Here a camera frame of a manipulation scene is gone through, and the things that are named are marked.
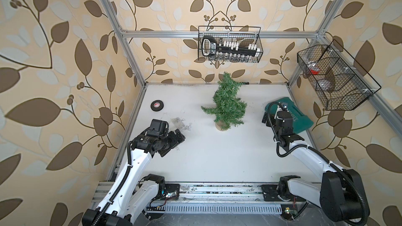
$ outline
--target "black cable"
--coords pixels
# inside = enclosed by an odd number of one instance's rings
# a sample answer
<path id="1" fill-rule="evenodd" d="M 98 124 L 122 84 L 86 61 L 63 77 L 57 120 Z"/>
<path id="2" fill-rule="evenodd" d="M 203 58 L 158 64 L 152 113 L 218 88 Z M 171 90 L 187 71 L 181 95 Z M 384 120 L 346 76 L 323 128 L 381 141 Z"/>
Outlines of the black cable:
<path id="1" fill-rule="evenodd" d="M 330 160 L 328 158 L 326 158 L 320 151 L 316 150 L 315 148 L 312 148 L 310 146 L 307 146 L 305 144 L 299 144 L 294 146 L 293 148 L 291 148 L 288 152 L 284 153 L 284 154 L 280 154 L 279 153 L 279 136 L 278 134 L 275 132 L 275 129 L 272 125 L 271 119 L 269 118 L 269 109 L 271 108 L 271 106 L 273 104 L 277 104 L 279 105 L 279 107 L 281 107 L 281 109 L 283 109 L 282 105 L 280 103 L 277 102 L 272 102 L 271 104 L 269 104 L 268 106 L 268 121 L 269 124 L 272 128 L 272 131 L 274 133 L 275 139 L 278 141 L 277 142 L 277 148 L 276 148 L 276 152 L 277 155 L 279 157 L 285 157 L 288 156 L 289 154 L 291 154 L 296 148 L 307 148 L 311 151 L 313 151 L 314 153 L 316 153 L 319 157 L 321 157 L 330 167 L 332 167 L 337 173 L 339 173 L 339 175 L 341 175 L 341 177 L 343 179 L 345 179 L 345 181 L 347 182 L 347 184 L 349 185 L 349 187 L 352 188 L 353 192 L 355 193 L 355 195 L 357 196 L 357 199 L 359 200 L 360 203 L 360 207 L 362 208 L 362 217 L 360 219 L 359 222 L 352 222 L 350 220 L 344 220 L 345 223 L 352 225 L 352 226 L 363 226 L 367 223 L 368 217 L 369 217 L 369 206 L 366 203 L 366 201 L 363 199 L 363 195 L 361 194 L 360 190 L 356 187 L 356 185 L 354 185 L 353 181 L 349 178 L 349 176 L 347 174 L 345 174 L 342 170 L 340 170 L 335 164 L 333 164 L 332 162 L 330 162 Z"/>
<path id="2" fill-rule="evenodd" d="M 109 206 L 113 203 L 113 200 L 115 199 L 115 197 L 117 196 L 117 194 L 119 193 L 120 189 L 123 187 L 125 181 L 128 178 L 128 175 L 130 173 L 131 167 L 132 167 L 132 160 L 131 160 L 131 144 L 132 142 L 129 142 L 127 144 L 127 162 L 128 162 L 128 166 L 126 169 L 126 173 L 124 174 L 123 179 L 121 180 L 121 182 L 119 183 L 118 187 L 116 188 L 116 190 L 113 192 L 113 194 L 110 196 L 109 201 L 103 206 L 103 209 L 101 210 L 100 213 L 98 213 L 98 215 L 96 216 L 95 220 L 93 220 L 91 226 L 96 226 L 99 222 L 99 220 L 101 219 L 101 217 L 104 215 L 104 213 L 106 212 L 106 210 L 109 208 Z"/>

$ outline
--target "tree base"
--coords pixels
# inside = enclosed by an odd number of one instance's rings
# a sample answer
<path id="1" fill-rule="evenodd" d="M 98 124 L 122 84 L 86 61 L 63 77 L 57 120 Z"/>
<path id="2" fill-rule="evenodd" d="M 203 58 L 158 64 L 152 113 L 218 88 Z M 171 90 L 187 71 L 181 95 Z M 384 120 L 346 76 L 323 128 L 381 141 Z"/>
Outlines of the tree base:
<path id="1" fill-rule="evenodd" d="M 222 129 L 222 127 L 225 125 L 225 123 L 223 121 L 218 121 L 215 122 L 215 127 L 216 129 L 218 129 L 219 131 L 226 131 L 227 129 Z"/>

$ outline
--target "small pine tree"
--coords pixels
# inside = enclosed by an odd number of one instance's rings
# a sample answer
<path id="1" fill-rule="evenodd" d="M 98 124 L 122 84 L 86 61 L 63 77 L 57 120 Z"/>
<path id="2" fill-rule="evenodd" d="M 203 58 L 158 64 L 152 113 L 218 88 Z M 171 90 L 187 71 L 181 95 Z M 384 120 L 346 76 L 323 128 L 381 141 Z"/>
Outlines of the small pine tree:
<path id="1" fill-rule="evenodd" d="M 243 83 L 234 81 L 230 77 L 230 73 L 225 72 L 224 78 L 218 84 L 218 90 L 216 90 L 213 97 L 216 108 L 201 106 L 202 110 L 207 114 L 215 114 L 215 122 L 223 121 L 223 130 L 229 129 L 230 125 L 244 124 L 241 118 L 246 112 L 247 103 L 241 101 L 240 98 L 236 98 L 237 91 Z"/>

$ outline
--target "aluminum frame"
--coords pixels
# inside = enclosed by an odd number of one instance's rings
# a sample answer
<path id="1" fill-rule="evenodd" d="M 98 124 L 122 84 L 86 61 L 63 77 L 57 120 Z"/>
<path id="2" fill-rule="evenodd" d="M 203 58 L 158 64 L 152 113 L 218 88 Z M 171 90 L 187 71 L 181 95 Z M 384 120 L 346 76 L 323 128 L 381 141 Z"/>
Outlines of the aluminum frame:
<path id="1" fill-rule="evenodd" d="M 214 33 L 228 33 L 225 31 L 214 31 Z M 124 38 L 198 38 L 198 32 L 192 31 L 129 31 L 121 32 Z M 260 38 L 317 38 L 317 32 L 271 32 L 261 31 Z"/>
<path id="2" fill-rule="evenodd" d="M 119 40 L 119 42 L 123 48 L 123 51 L 127 56 L 128 63 L 130 64 L 131 68 L 133 69 L 134 74 L 137 76 L 139 85 L 141 87 L 144 87 L 145 80 L 142 76 L 141 70 L 137 64 L 137 61 L 134 58 L 133 52 L 130 49 L 127 40 L 121 34 L 122 29 L 119 25 L 119 22 L 118 22 L 116 14 L 113 10 L 112 4 L 110 3 L 109 0 L 100 0 L 100 3 L 102 4 L 105 14 L 106 14 L 107 18 L 109 19 L 109 22 L 112 25 L 114 32 L 116 33 L 116 37 Z"/>

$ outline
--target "white table surface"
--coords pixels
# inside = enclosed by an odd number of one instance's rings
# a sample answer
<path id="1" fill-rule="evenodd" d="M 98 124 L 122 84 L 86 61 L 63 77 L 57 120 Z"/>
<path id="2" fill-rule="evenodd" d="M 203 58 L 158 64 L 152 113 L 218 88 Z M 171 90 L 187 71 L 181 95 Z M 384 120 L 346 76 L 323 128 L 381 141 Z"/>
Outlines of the white table surface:
<path id="1" fill-rule="evenodd" d="M 146 129 L 152 119 L 185 119 L 193 123 L 184 131 L 186 140 L 163 158 L 155 153 L 143 172 L 162 175 L 166 181 L 190 182 L 278 182 L 281 176 L 299 175 L 306 181 L 319 180 L 302 162 L 289 155 L 276 155 L 271 128 L 261 122 L 264 107 L 281 97 L 289 97 L 285 85 L 244 85 L 238 96 L 247 103 L 244 125 L 221 132 L 214 116 L 200 106 L 214 107 L 212 96 L 218 85 L 149 85 L 130 140 Z M 155 100 L 164 108 L 151 110 Z M 307 133 L 300 133 L 311 144 Z"/>

